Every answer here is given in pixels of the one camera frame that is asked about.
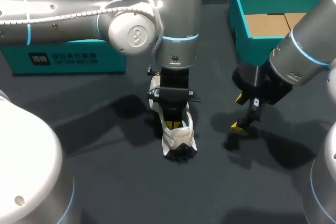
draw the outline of brown cardboard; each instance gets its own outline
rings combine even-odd
[[[290,32],[284,14],[252,14],[245,19],[252,37],[286,36]]]
[[[305,13],[285,13],[285,18],[289,28],[292,30],[293,27],[304,17],[304,15]]]

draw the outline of metal arm segment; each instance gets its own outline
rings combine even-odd
[[[0,0],[0,14],[0,46],[102,39],[138,54],[157,37],[148,0]]]

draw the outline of white robotic arm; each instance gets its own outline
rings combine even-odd
[[[0,46],[102,39],[136,55],[162,36],[154,8],[149,0],[0,0]]]
[[[149,68],[155,86],[148,97],[159,105],[163,124],[174,125],[185,120],[193,96],[188,70],[196,59],[201,4],[202,0],[0,0],[0,47],[83,39],[106,40],[125,55],[152,47],[162,69]],[[2,92],[0,113],[0,224],[79,224],[75,182],[65,171],[55,133]],[[186,114],[190,129],[165,127],[170,137],[179,137],[168,147],[171,150],[181,144],[195,148],[189,141],[192,118],[188,110]]]
[[[330,70],[328,93],[336,104],[336,0],[321,0],[297,23],[270,53],[269,61],[255,67],[240,64],[233,73],[242,93],[237,103],[250,100],[247,115],[232,128],[242,131],[260,119],[264,104],[275,104],[294,86],[309,82],[319,72]],[[302,195],[309,224],[336,223],[336,124],[313,162],[310,186]]]

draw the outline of teal box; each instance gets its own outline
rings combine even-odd
[[[103,40],[7,46],[0,50],[14,74],[123,73],[126,69],[125,56]],[[39,65],[34,59],[47,59],[47,63]]]
[[[256,66],[268,60],[270,52],[284,38],[253,37],[244,15],[307,13],[320,0],[231,0],[229,24],[235,43],[239,62],[248,62]]]

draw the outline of dark gray table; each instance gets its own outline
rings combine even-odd
[[[149,112],[148,56],[128,58],[123,76],[12,77],[0,57],[0,88],[58,134],[76,177],[86,224],[306,224],[302,181],[335,106],[327,73],[266,106],[258,136],[232,134],[236,66],[227,0],[204,0],[190,87],[198,154],[187,164],[162,157],[160,124]],[[225,141],[239,141],[228,152]]]

